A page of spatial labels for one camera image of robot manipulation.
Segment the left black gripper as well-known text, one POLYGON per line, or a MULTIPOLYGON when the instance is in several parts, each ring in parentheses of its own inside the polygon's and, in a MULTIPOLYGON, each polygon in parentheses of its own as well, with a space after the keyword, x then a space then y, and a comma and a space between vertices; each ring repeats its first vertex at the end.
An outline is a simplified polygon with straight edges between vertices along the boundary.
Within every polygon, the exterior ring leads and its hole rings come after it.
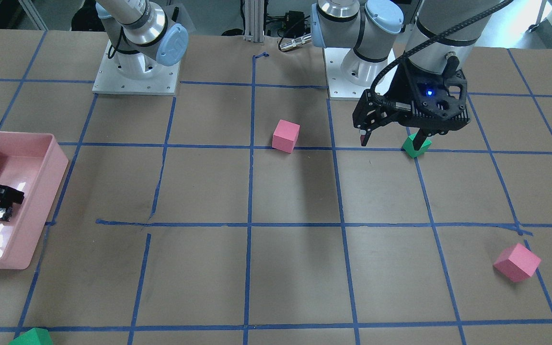
POLYGON ((417 127, 410 136, 412 153, 425 153, 428 135, 445 135, 470 122, 467 111, 467 80, 458 60, 447 60, 438 74, 424 71, 409 60, 397 66, 385 95, 365 90, 353 111, 360 145, 366 147, 371 132, 392 122, 417 127))

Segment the green cube near left arm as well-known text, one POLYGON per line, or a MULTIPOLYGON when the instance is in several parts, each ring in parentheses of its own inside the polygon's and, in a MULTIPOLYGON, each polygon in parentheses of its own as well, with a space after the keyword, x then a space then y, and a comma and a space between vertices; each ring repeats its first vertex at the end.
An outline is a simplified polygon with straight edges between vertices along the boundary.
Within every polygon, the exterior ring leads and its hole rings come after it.
POLYGON ((402 148, 407 153, 407 155, 414 159, 420 155, 423 155, 427 152, 428 148, 431 146, 432 141, 430 139, 425 139, 422 146, 418 149, 414 149, 414 139, 416 138, 416 133, 409 135, 406 141, 403 143, 402 148))

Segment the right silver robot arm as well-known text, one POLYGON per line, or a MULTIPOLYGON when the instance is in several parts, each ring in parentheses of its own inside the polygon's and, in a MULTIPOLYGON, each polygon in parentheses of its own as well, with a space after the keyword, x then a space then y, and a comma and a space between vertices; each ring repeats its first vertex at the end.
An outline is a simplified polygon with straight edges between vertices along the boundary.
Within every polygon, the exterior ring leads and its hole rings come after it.
POLYGON ((107 60, 119 56, 127 61, 172 67, 182 60, 189 33, 171 19, 158 4, 149 0, 97 0, 96 11, 112 49, 107 60))

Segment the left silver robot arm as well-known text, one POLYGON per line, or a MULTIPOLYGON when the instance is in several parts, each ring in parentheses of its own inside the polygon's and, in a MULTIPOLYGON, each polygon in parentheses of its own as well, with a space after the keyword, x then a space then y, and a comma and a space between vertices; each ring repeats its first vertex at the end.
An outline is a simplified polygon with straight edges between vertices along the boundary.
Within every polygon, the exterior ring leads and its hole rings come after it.
POLYGON ((469 124, 463 65, 493 13, 508 0, 425 0, 400 57, 388 61, 405 20, 390 0, 318 0, 311 8, 311 39, 320 48, 346 48, 340 68, 363 87, 352 114, 366 146, 379 127, 416 127, 403 149, 412 158, 430 137, 469 124))

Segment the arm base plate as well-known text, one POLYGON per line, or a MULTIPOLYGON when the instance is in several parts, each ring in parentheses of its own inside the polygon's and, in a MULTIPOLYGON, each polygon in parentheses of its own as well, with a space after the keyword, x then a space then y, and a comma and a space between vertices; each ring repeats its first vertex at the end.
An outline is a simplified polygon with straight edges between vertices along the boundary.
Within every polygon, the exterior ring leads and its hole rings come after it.
POLYGON ((396 58, 393 49, 379 63, 364 61, 349 48, 325 48, 323 54, 329 98, 340 101, 359 100, 379 72, 396 58))
POLYGON ((173 66, 163 66, 142 53, 116 53, 109 59, 110 46, 108 41, 92 92, 110 95, 175 96, 180 62, 173 66))

